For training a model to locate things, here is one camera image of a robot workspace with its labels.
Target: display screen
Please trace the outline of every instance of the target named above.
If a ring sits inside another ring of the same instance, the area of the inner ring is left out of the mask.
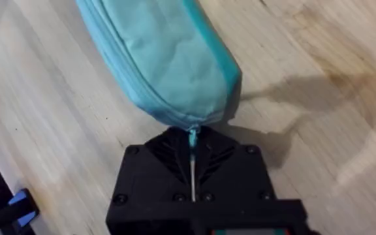
[[[226,229],[213,230],[211,235],[289,235],[286,229]]]

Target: blue object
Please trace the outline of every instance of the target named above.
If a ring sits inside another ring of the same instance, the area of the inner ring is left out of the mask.
[[[19,191],[17,194],[14,195],[14,197],[8,202],[9,205],[14,204],[18,201],[21,201],[27,197],[27,194],[24,190]],[[26,226],[30,221],[32,221],[37,216],[37,213],[31,212],[17,220],[18,224],[21,227]]]
[[[127,96],[182,129],[219,121],[238,66],[195,0],[76,0]]]

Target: light wood surface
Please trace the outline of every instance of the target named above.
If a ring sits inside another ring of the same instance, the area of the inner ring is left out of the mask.
[[[376,234],[376,0],[202,0],[243,70],[231,126],[322,234]],[[132,105],[73,0],[0,0],[0,170],[37,234],[108,234],[123,151],[165,130]]]

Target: teal pencil case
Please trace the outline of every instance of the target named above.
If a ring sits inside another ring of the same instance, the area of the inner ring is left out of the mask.
[[[126,95],[182,129],[219,121],[240,70],[195,0],[76,0]]]

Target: wooden floor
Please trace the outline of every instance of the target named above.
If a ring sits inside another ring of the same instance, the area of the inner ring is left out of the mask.
[[[202,0],[243,70],[221,130],[258,144],[322,234],[376,234],[376,0]],[[37,234],[108,234],[123,151],[165,130],[132,105],[73,0],[0,0],[0,169]]]

